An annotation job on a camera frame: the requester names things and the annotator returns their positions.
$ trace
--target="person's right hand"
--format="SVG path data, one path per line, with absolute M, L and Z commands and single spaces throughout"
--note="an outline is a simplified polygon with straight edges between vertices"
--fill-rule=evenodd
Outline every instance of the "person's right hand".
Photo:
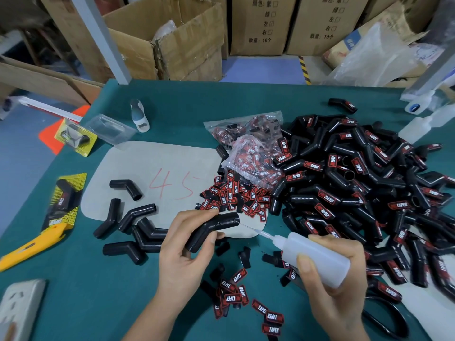
M 326 248 L 346 256 L 351 266 L 338 289 L 325 287 L 313 261 L 297 255 L 297 267 L 308 293 L 311 312 L 332 341 L 366 341 L 362 310 L 367 290 L 364 248 L 358 241 L 310 235 L 308 238 Z

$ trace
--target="wooden stool leg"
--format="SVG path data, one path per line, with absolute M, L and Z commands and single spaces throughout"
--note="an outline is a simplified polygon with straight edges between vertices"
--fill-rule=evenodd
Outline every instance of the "wooden stool leg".
M 42 28 L 38 28 L 38 32 L 40 35 L 49 43 L 49 45 L 54 49 L 55 53 L 70 67 L 73 71 L 74 75 L 79 76 L 79 71 L 77 70 L 76 66 L 71 63 L 66 54 L 62 52 L 54 43 L 54 40 L 47 34 L 45 30 Z
M 35 49 L 33 49 L 33 46 L 31 45 L 30 40 L 29 40 L 25 30 L 19 29 L 19 32 L 20 32 L 20 36 L 22 37 L 22 40 L 24 41 L 26 48 L 31 56 L 31 59 L 33 60 L 33 62 L 35 63 L 36 66 L 41 67 L 40 60 L 38 60 L 38 56 L 35 52 Z

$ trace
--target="hand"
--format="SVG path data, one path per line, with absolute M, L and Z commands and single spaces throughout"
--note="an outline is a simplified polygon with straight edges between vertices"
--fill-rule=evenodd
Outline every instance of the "hand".
M 160 278 L 155 299 L 163 299 L 163 308 L 177 317 L 196 293 L 202 275 L 213 257 L 215 240 L 224 233 L 210 233 L 196 258 L 184 247 L 191 233 L 219 213 L 218 209 L 179 212 L 172 221 L 168 235 L 161 245 Z
M 362 310 L 367 290 L 364 249 L 360 242 L 310 235 L 308 237 L 351 261 L 349 272 L 338 289 L 325 287 L 313 261 L 298 254 L 297 267 L 308 293 L 311 312 L 332 341 L 369 340 L 362 324 Z

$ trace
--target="plastic bag of labels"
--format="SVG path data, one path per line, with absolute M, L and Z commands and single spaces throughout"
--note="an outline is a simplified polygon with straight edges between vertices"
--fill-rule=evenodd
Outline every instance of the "plastic bag of labels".
M 229 158 L 221 166 L 237 172 L 254 185 L 272 189 L 282 175 L 272 163 L 282 154 L 281 149 L 270 148 L 270 144 L 249 134 L 237 138 L 231 146 Z
M 322 85 L 382 87 L 416 66 L 413 51 L 377 22 Z
M 280 127 L 282 123 L 281 111 L 275 111 L 204 122 L 204 127 L 228 151 L 232 148 L 232 143 L 243 135 L 254 136 L 269 150 L 279 150 L 278 139 L 282 137 Z

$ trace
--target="clear plastic tray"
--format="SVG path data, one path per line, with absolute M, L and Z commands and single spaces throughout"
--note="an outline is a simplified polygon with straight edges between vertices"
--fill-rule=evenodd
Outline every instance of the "clear plastic tray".
M 128 141 L 136 133 L 135 129 L 103 114 L 96 115 L 84 127 L 113 146 Z

